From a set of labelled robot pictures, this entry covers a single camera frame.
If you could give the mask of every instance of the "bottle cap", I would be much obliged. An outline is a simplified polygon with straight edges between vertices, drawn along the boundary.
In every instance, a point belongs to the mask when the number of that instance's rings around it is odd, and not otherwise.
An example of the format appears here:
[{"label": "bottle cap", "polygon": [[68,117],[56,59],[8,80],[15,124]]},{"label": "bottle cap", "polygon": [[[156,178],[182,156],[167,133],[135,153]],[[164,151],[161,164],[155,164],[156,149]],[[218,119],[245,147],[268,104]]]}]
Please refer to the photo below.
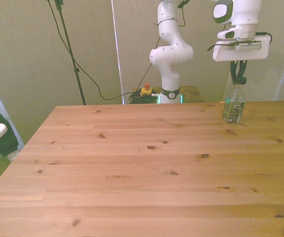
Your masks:
[{"label": "bottle cap", "polygon": [[150,84],[149,83],[145,83],[144,84],[144,89],[145,90],[149,90],[150,89]]},{"label": "bottle cap", "polygon": [[246,84],[246,82],[247,82],[246,77],[241,77],[241,78],[236,78],[235,79],[235,83],[236,84],[244,85],[244,84]]}]

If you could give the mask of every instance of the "small wooden table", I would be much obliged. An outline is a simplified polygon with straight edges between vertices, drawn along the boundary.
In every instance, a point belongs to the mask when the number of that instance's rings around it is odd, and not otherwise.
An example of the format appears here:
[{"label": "small wooden table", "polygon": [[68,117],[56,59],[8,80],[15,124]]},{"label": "small wooden table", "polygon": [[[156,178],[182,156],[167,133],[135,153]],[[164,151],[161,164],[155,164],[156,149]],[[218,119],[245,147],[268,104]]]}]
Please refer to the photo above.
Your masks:
[{"label": "small wooden table", "polygon": [[[161,87],[153,87],[153,90],[155,90],[156,93],[161,93]],[[189,86],[181,86],[180,87],[180,93],[183,95],[183,102],[184,103],[202,103],[203,98],[200,95],[197,87],[194,85]]]},{"label": "small wooden table", "polygon": [[284,237],[284,102],[56,107],[0,177],[3,237]]}]

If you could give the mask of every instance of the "bottle label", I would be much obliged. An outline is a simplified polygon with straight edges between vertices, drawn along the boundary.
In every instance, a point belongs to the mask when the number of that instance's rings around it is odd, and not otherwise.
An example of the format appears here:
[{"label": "bottle label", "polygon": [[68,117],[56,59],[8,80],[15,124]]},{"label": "bottle label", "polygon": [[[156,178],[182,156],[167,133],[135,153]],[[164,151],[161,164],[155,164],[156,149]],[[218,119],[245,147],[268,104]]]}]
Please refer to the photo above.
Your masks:
[{"label": "bottle label", "polygon": [[230,102],[228,98],[225,100],[223,118],[228,123],[239,123],[243,114],[245,103]]}]

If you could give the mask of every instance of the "green light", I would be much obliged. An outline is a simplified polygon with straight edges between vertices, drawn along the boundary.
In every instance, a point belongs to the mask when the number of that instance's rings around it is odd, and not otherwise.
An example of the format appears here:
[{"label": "green light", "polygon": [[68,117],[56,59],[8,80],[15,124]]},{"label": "green light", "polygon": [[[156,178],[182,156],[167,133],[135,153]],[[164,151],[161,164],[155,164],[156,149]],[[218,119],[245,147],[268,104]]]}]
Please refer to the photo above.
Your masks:
[{"label": "green light", "polygon": [[156,103],[157,103],[157,104],[160,104],[160,103],[161,103],[161,95],[159,95],[159,96],[157,97]]}]

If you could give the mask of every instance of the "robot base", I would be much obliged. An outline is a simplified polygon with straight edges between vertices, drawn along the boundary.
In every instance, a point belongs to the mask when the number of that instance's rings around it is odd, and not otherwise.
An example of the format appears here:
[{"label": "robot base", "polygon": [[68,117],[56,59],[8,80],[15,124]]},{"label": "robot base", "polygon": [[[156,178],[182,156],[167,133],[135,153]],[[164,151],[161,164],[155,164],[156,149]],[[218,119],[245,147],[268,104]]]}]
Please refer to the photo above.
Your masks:
[{"label": "robot base", "polygon": [[183,96],[179,94],[176,96],[175,99],[169,99],[166,95],[162,93],[158,96],[157,104],[182,104],[183,103]]}]

